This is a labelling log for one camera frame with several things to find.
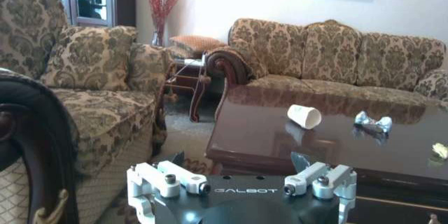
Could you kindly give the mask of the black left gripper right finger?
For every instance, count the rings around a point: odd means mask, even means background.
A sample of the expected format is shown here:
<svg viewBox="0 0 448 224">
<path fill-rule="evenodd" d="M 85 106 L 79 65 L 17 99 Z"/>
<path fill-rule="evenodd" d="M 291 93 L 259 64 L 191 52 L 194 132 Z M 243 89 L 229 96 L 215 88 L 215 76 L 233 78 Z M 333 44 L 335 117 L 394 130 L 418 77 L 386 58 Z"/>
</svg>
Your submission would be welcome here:
<svg viewBox="0 0 448 224">
<path fill-rule="evenodd" d="M 339 223 L 347 223 L 349 213 L 357 206 L 358 173 L 354 168 L 346 165 L 333 168 L 323 162 L 313 163 L 310 157 L 298 152 L 291 153 L 291 161 L 298 173 L 285 179 L 286 195 L 301 196 L 313 189 L 321 200 L 338 196 Z"/>
</svg>

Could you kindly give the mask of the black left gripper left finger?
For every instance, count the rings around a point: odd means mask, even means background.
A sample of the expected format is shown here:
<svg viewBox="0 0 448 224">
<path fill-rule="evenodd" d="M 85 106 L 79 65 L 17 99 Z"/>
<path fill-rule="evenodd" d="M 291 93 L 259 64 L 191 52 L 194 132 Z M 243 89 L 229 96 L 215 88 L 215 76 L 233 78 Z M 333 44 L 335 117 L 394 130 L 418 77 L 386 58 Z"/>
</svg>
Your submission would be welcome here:
<svg viewBox="0 0 448 224">
<path fill-rule="evenodd" d="M 165 198 L 181 196 L 181 190 L 205 196 L 211 192 L 207 177 L 182 167 L 185 152 L 157 164 L 139 163 L 127 170 L 129 205 L 135 208 L 141 223 L 155 223 L 157 213 L 150 195 L 159 193 Z"/>
</svg>

